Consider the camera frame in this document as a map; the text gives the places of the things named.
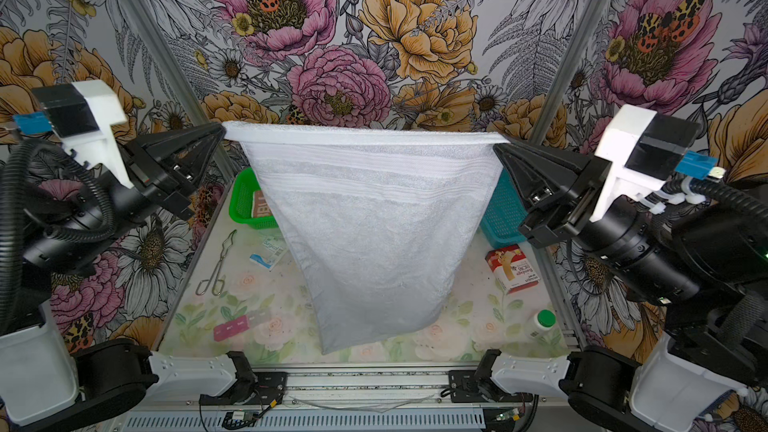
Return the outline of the grey blue towel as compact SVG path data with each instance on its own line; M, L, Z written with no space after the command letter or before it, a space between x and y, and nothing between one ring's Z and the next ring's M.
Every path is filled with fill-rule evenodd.
M261 190L255 191L252 196L251 217L253 219L265 219L271 217L272 212Z

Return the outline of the plain grey towel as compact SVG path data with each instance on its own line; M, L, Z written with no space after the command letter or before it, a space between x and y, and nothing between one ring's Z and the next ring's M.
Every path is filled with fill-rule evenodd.
M440 316L500 178L502 135L229 121L311 294L322 350Z

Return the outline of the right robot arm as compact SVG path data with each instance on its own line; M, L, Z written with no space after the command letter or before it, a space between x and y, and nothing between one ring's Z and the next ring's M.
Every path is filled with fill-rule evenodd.
M562 396L611 431L687 431L729 393L767 383L767 181L683 175L680 145L643 141L625 170L657 179L621 192L616 159L513 140L495 153L527 212L536 247L577 244L633 296L666 310L662 337L638 362L605 347L543 363L487 351L481 394Z

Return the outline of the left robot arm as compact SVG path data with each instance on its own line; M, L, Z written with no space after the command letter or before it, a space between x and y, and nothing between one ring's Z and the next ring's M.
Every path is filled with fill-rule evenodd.
M186 217L219 124L144 135L121 146L113 170L89 172L45 139L24 141L1 169L1 406L13 431L74 431L149 398L205 404L249 400L245 356L173 359L134 339L93 343L91 320L56 310L56 279L88 280L108 249L159 212Z

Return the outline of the teal plastic basket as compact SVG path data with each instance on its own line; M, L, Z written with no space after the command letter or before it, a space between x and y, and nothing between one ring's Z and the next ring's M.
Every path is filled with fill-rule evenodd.
M513 180L503 169L480 229L493 249L519 244L526 240L518 230L526 216Z

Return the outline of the green plastic basket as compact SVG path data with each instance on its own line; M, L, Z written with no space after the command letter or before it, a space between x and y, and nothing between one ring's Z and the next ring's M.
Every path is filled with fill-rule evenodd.
M265 219L253 219L251 217L252 196L258 190L261 190L261 186L255 172L251 168L241 171L232 186L229 205L230 218L235 223L246 225L255 230L276 229L278 224L273 214Z

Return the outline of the red white small box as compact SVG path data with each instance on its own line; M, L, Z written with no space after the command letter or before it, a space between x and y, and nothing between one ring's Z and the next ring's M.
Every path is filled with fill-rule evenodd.
M506 294L535 287L540 282L538 274L519 245L492 250L486 254L485 260Z

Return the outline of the small blue white packet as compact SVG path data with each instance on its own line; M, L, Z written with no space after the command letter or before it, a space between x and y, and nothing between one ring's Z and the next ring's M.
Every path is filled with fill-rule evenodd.
M288 251L286 241L282 236L264 237L261 248L249 256L249 260L264 268L272 270Z

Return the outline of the metal tongs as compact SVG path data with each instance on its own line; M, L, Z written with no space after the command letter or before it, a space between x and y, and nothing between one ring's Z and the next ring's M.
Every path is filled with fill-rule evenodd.
M237 233L237 230L232 230L222 241L218 260L215 263L210 276L198 282L195 289L196 296L204 296L206 293L210 293L213 296L220 296L223 293L226 284L226 279L223 275L223 266L234 245Z

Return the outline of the white bottle green cap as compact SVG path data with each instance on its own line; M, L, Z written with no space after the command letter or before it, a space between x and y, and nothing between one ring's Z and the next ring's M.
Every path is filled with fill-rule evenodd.
M539 339L548 334L556 325L556 314L552 310L541 309L526 322L525 330L529 337Z

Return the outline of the pink clear plastic strip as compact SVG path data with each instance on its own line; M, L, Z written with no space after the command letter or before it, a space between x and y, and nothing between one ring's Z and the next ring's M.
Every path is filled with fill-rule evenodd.
M251 311L213 328L213 340L223 342L240 335L250 329L256 328L271 319L268 310Z

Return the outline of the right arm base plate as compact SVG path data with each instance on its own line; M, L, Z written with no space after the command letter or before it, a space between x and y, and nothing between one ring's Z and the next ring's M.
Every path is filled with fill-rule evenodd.
M490 379L478 379L474 370L449 370L448 388L441 393L452 403L530 403L530 393L508 393L496 386Z

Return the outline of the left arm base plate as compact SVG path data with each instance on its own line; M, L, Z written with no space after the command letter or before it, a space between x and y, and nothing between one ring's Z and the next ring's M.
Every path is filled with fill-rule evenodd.
M280 404L287 388L286 372L255 372L252 378L238 379L222 395L213 397L201 394L202 406L267 406L272 402Z

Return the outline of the aluminium front rail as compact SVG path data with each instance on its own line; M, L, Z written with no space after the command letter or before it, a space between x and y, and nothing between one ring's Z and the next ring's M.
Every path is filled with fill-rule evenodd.
M523 385L492 399L481 393L476 362L401 364L316 364L257 367L257 389L239 402L153 398L106 422L111 431L211 430L234 411L297 414L395 414L409 409L537 408L539 414L577 411L568 400L542 387Z

